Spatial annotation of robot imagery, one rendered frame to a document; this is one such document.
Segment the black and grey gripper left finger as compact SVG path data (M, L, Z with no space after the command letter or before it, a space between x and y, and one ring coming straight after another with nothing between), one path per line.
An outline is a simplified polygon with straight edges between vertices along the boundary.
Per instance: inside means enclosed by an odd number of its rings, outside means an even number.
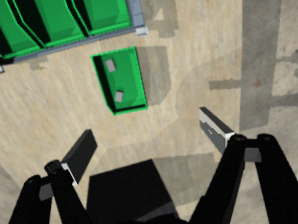
M61 162L45 165L48 176L28 178L8 224L49 224L53 196L62 224L92 224L73 186L79 184L97 146L92 130L87 129Z

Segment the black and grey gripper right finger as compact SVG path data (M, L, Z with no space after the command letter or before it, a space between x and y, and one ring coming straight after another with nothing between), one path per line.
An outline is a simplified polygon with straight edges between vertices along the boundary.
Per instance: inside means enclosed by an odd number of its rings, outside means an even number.
M247 139L206 107L199 108L199 119L222 158L188 224L230 224L245 162L255 162L269 224L298 224L298 180L276 138Z

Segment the green open-front bin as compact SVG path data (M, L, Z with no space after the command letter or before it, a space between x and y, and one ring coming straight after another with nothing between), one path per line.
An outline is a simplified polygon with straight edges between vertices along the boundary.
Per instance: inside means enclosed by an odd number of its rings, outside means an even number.
M117 68L112 72L105 65L110 59ZM114 116L148 108L136 46L91 55L91 60L105 104ZM122 102L115 101L117 90L124 91Z
M0 0L0 56L17 58L45 49L22 23L13 0Z
M96 35L124 29L131 24L125 2L125 0L72 0L87 32Z
M72 0L13 0L13 2L22 22L43 45L57 47L88 36Z

